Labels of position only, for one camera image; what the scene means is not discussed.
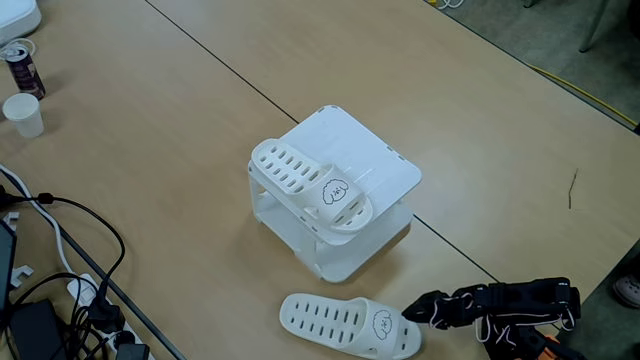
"plug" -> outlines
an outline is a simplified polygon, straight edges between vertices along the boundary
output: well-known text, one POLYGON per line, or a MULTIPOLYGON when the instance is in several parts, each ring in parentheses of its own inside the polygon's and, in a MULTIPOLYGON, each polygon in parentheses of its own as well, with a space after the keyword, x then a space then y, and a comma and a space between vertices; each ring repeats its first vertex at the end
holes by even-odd
POLYGON ((23 198, 21 196, 15 196, 7 193, 4 186, 0 185, 0 209, 19 203, 22 199, 23 198))
POLYGON ((124 328, 124 315, 117 305, 109 301, 98 292, 89 305, 88 319, 96 329, 111 334, 124 328))

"cloud logo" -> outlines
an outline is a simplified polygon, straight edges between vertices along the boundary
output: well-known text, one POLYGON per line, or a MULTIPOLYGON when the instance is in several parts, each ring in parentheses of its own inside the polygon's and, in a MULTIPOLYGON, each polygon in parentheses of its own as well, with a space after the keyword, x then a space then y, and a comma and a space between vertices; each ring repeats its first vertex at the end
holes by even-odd
POLYGON ((373 332, 380 340, 384 340, 389 336, 393 322, 391 321, 391 313, 387 310, 380 310, 373 315, 373 332))
POLYGON ((331 179, 322 189, 322 200, 327 205, 331 205, 334 202, 338 202, 347 195, 349 190, 349 184, 344 180, 331 179))

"yellow cable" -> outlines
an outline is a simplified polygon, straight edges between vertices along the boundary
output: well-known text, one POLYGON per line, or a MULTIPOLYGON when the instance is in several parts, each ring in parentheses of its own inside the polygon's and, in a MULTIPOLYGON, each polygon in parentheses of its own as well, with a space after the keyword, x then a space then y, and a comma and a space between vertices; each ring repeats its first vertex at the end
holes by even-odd
POLYGON ((528 67, 530 67, 531 69, 533 69, 533 70, 535 70, 535 71, 539 72, 540 74, 542 74, 542 75, 546 76, 546 77, 549 77, 549 78, 551 78, 551 79, 553 79, 553 80, 555 80, 555 81, 557 81, 557 82, 559 82, 559 83, 561 83, 561 84, 563 84, 563 85, 566 85, 566 86, 568 86, 568 87, 572 88, 573 90, 575 90, 575 91, 579 92, 580 94, 582 94, 582 95, 584 95, 584 96, 588 97, 589 99, 591 99, 591 100, 595 101, 596 103, 598 103, 598 104, 602 105, 603 107, 607 108, 609 111, 611 111, 611 112, 613 112, 614 114, 618 115, 620 118, 622 118, 623 120, 625 120, 625 121, 626 121, 626 122, 628 122, 629 124, 633 125, 633 127, 638 126, 638 123, 637 123, 637 122, 635 122, 635 121, 631 120, 628 116, 626 116, 625 114, 621 113, 620 111, 618 111, 618 110, 617 110, 616 108, 614 108, 613 106, 611 106, 611 105, 607 104, 606 102, 604 102, 604 101, 602 101, 602 100, 598 99, 597 97, 595 97, 595 96, 593 96, 593 95, 589 94, 589 93, 588 93, 588 92, 586 92, 585 90, 582 90, 581 88, 579 88, 579 87, 577 87, 577 86, 573 85, 572 83, 568 82, 567 80, 564 80, 564 79, 562 79, 562 78, 560 78, 560 77, 558 77, 558 76, 556 76, 556 75, 553 75, 552 73, 550 73, 550 72, 548 72, 548 71, 546 71, 546 70, 543 70, 543 69, 541 69, 541 68, 539 68, 539 67, 537 67, 537 66, 530 65, 530 64, 527 64, 527 66, 528 66, 528 67))

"power strip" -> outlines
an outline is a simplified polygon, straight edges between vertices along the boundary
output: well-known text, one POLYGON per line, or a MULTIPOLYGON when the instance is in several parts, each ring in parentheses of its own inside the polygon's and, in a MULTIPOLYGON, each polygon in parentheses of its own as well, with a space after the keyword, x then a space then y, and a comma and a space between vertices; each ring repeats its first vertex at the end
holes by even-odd
MULTIPOLYGON (((95 285, 96 288, 98 287, 98 284, 96 284, 96 282, 93 280, 91 275, 82 274, 82 275, 80 275, 80 277, 90 281, 93 285, 95 285)), ((76 296, 78 295, 78 283, 80 283, 80 298, 78 299, 78 304, 80 306, 89 306, 89 305, 91 305, 91 302, 96 297, 96 291, 93 289, 92 286, 90 286, 86 282, 80 281, 80 280, 72 280, 72 281, 70 281, 67 284, 67 290, 69 291, 69 294, 71 294, 71 296, 74 299, 76 298, 76 296)), ((135 331, 133 331, 133 329, 129 325, 128 321, 125 321, 123 330, 129 331, 129 332, 131 332, 133 334, 133 336, 136 339, 136 344, 142 344, 142 340, 140 340, 140 338, 138 337, 138 334, 136 334, 135 331)), ((111 350, 113 350, 114 354, 117 353, 118 350, 116 349, 115 345, 113 344, 113 341, 115 340, 115 336, 112 336, 111 334, 105 334, 100 330, 97 330, 97 331, 100 334, 100 336, 109 337, 109 341, 107 342, 107 344, 109 345, 111 350)), ((153 355, 151 353, 149 353, 149 360, 155 360, 155 358, 153 357, 153 355)))

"gray carpet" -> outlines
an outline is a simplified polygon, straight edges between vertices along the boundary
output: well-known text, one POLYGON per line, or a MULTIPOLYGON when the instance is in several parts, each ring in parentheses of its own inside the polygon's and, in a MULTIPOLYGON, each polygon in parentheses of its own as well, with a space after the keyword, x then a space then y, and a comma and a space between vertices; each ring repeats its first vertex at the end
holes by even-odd
POLYGON ((572 332, 558 340, 580 351, 589 360, 633 360, 633 346, 640 343, 640 310, 621 305, 611 285, 628 273, 632 261, 640 261, 640 244, 622 259, 582 305, 582 319, 572 332))
MULTIPOLYGON (((522 0, 466 0, 445 12, 516 58, 568 80, 638 122, 640 40, 628 31, 629 0, 610 1, 592 48, 578 52, 599 1, 539 0, 526 9, 522 0)), ((638 254, 640 245, 587 298, 578 327, 559 335, 589 360, 634 359, 640 310, 620 305, 611 284, 638 254)))
POLYGON ((466 0, 445 12, 516 58, 539 66, 640 121, 640 40, 628 31, 629 0, 611 0, 594 45, 578 48, 600 0, 466 0))

